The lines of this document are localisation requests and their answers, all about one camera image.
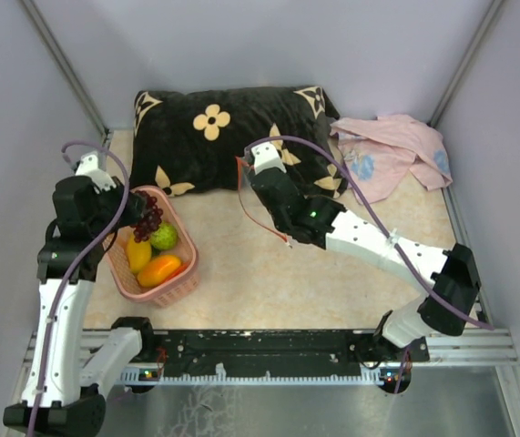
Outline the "purple grape bunch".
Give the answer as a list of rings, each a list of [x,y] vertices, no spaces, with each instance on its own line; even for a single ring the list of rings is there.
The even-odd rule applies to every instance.
[[[163,210],[158,206],[157,198],[146,191],[138,190],[136,194],[146,201],[146,209],[142,219],[133,227],[133,237],[136,242],[145,242],[162,224]]]

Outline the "clear zip top bag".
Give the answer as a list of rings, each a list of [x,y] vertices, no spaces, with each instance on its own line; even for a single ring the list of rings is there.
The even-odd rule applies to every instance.
[[[238,172],[238,198],[244,215],[256,226],[281,240],[286,247],[292,248],[291,238],[277,230],[269,211],[261,203],[252,187],[255,176],[253,166],[245,158],[236,158]]]

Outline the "green custard apple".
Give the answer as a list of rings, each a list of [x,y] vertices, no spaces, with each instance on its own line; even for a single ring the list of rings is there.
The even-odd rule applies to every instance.
[[[163,222],[149,238],[149,242],[154,249],[169,250],[174,249],[178,244],[178,231],[169,222]]]

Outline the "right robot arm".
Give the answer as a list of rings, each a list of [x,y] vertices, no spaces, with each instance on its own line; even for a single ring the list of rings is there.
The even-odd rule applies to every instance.
[[[284,239],[362,259],[419,290],[419,297],[382,316],[373,334],[382,358],[396,360],[433,332],[459,337],[471,323],[481,281],[468,247],[440,249],[384,234],[332,198],[301,194],[279,168],[252,170],[248,181]]]

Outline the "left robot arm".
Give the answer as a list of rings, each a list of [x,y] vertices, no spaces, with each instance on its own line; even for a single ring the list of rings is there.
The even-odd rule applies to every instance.
[[[21,400],[5,408],[4,426],[28,436],[96,436],[107,396],[133,359],[158,349],[149,319],[120,317],[106,342],[82,362],[87,304],[106,237],[137,223],[146,202],[116,177],[73,176],[56,183],[56,218],[37,255],[40,311],[31,371]]]

